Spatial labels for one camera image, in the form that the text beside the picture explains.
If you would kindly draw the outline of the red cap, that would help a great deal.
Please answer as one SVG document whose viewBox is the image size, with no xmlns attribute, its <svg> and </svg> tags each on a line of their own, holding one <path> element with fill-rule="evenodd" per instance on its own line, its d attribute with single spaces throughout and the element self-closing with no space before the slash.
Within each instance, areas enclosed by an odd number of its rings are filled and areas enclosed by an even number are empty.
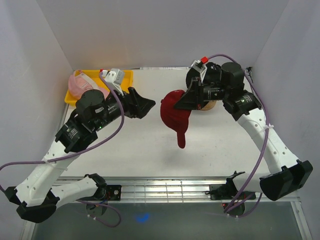
<svg viewBox="0 0 320 240">
<path fill-rule="evenodd" d="M 189 127 L 189 117 L 191 110 L 176 109 L 174 105 L 181 99 L 184 90 L 174 90 L 169 92 L 161 101 L 160 117 L 162 122 L 176 132 L 177 144 L 181 149 L 186 146 L 185 134 Z"/>
</svg>

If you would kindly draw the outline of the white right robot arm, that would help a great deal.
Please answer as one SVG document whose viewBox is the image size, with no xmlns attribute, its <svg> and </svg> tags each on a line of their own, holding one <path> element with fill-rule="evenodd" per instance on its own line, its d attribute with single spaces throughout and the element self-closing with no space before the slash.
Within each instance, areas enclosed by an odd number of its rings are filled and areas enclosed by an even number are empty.
<svg viewBox="0 0 320 240">
<path fill-rule="evenodd" d="M 213 193 L 237 199 L 244 191 L 259 192 L 276 201 L 301 189 L 313 166 L 308 160 L 299 160 L 280 139 L 258 98 L 245 89 L 244 79 L 245 72 L 238 63 L 217 65 L 207 60 L 195 60 L 186 76 L 187 90 L 174 108 L 201 110 L 211 101 L 222 101 L 224 109 L 260 150 L 269 172 L 261 175 L 234 173 Z"/>
</svg>

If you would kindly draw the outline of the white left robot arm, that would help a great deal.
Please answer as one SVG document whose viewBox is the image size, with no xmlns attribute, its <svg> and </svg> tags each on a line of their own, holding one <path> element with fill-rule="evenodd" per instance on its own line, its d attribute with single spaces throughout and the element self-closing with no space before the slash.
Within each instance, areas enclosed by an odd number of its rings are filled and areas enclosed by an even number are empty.
<svg viewBox="0 0 320 240">
<path fill-rule="evenodd" d="M 96 173 L 62 186 L 56 180 L 80 155 L 93 150 L 97 132 L 117 118 L 142 119 L 155 101 L 140 96 L 133 87 L 123 94 L 108 96 L 98 89 L 87 90 L 75 104 L 69 119 L 55 135 L 47 154 L 19 185 L 4 190 L 7 199 L 17 205 L 21 219 L 42 223 L 63 205 L 74 201 L 100 201 L 106 198 L 108 185 Z"/>
</svg>

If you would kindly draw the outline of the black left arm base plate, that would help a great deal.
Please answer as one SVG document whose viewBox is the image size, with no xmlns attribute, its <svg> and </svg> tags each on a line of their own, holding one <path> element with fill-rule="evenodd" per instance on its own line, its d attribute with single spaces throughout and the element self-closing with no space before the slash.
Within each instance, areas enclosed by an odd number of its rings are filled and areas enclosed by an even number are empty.
<svg viewBox="0 0 320 240">
<path fill-rule="evenodd" d="M 122 193 L 121 185 L 107 185 L 105 192 L 106 201 L 120 201 Z"/>
</svg>

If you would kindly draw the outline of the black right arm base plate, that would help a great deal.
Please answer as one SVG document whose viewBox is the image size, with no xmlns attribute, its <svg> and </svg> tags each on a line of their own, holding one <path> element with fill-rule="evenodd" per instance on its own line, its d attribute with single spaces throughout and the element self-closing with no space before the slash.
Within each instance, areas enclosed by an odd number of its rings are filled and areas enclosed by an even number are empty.
<svg viewBox="0 0 320 240">
<path fill-rule="evenodd" d="M 237 193 L 238 193 L 238 191 L 234 187 L 230 186 L 227 183 L 225 183 L 225 184 L 210 184 L 209 190 L 204 192 L 205 195 L 210 196 L 211 200 L 232 200 L 236 196 Z M 244 200 L 249 195 L 251 195 L 249 200 L 255 200 L 257 198 L 256 194 L 254 192 L 243 191 L 239 195 L 238 199 Z"/>
</svg>

